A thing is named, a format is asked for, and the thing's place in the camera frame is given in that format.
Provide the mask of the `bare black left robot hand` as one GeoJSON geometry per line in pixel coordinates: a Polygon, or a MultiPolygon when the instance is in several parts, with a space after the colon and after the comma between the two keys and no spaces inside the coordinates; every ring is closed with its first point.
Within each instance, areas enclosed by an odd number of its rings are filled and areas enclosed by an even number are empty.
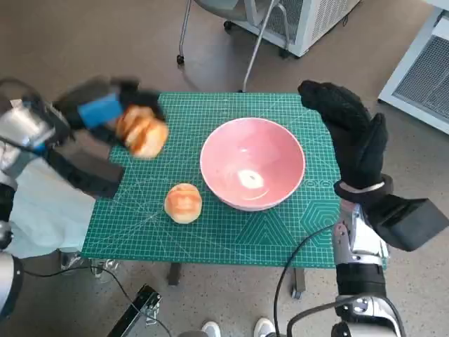
{"type": "Polygon", "coordinates": [[[122,117],[129,107],[149,107],[157,119],[165,120],[158,103],[160,93],[140,89],[139,85],[135,77],[94,77],[62,94],[53,101],[53,107],[72,130],[88,130],[99,141],[124,146],[107,124],[122,117]]]}

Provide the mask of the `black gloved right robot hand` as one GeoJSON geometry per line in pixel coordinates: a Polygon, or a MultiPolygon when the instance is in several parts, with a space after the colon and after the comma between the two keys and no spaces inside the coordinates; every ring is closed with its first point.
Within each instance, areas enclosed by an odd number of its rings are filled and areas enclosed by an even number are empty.
{"type": "Polygon", "coordinates": [[[380,184],[388,141],[384,114],[370,115],[355,93],[330,82],[304,80],[297,90],[330,133],[342,182],[357,190],[380,184]]]}

